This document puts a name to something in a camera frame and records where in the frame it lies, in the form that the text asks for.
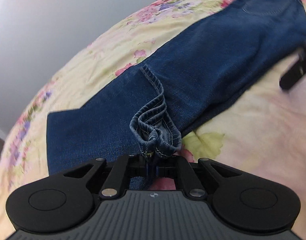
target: white wall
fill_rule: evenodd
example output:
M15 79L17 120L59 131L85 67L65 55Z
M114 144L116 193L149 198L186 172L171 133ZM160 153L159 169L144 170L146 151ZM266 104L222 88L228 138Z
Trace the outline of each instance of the white wall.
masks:
M78 51L155 0L0 0L0 137Z

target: fabric fold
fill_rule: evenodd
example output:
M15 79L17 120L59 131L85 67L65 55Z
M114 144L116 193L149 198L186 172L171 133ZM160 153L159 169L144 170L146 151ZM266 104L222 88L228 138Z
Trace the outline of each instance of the fabric fold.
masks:
M156 89L158 96L134 115L129 128L144 157L149 158L156 153L165 159L181 149L181 133L166 111L163 85L146 65L140 70Z

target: gray ribbed surface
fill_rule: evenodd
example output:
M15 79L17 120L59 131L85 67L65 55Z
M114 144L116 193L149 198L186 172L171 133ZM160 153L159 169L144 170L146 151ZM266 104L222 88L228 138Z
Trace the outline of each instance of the gray ribbed surface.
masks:
M17 231L9 240L299 240L290 231L274 236L250 236L226 227L201 201L180 191L127 191L104 201L95 215L64 233L33 235Z

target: denim fabric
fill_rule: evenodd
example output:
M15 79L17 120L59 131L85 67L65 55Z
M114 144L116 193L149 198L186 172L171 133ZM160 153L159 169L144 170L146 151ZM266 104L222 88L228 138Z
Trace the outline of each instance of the denim fabric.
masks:
M129 153L154 166L180 148L181 135L230 107L305 41L301 0L234 1L127 69L81 109L50 113L49 173Z

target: logo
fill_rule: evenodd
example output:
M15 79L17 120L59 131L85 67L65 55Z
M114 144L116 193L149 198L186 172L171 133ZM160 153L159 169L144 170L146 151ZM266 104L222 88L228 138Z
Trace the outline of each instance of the logo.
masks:
M156 192L151 193L151 194L150 194L150 197L152 197L152 198L156 198L156 197L158 197L158 194L157 194Z

